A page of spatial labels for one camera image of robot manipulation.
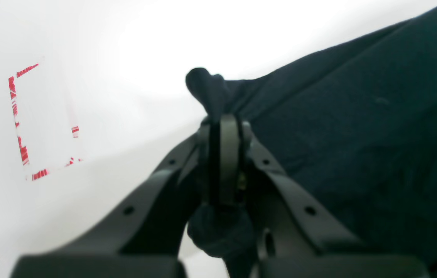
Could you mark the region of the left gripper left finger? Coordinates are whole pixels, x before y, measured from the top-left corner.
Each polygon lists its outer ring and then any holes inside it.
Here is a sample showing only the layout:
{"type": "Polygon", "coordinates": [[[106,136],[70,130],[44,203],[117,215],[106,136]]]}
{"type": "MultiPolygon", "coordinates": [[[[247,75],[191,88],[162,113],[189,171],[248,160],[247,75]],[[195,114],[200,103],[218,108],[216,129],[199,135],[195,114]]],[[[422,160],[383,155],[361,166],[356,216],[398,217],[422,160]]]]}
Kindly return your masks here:
{"type": "Polygon", "coordinates": [[[72,242],[20,258],[13,278],[186,278],[178,253],[200,204],[219,203],[219,125],[203,122],[151,176],[72,242]]]}

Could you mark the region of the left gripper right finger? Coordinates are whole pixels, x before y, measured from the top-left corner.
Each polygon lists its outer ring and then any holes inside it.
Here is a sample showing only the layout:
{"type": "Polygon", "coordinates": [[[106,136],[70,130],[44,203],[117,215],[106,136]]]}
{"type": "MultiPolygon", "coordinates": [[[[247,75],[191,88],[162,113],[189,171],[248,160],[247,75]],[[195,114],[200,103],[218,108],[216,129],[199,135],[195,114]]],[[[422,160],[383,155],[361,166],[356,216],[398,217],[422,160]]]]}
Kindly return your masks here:
{"type": "Polygon", "coordinates": [[[232,115],[220,120],[220,204],[243,205],[259,261],[252,278],[428,278],[418,259],[364,244],[289,178],[232,115]]]}

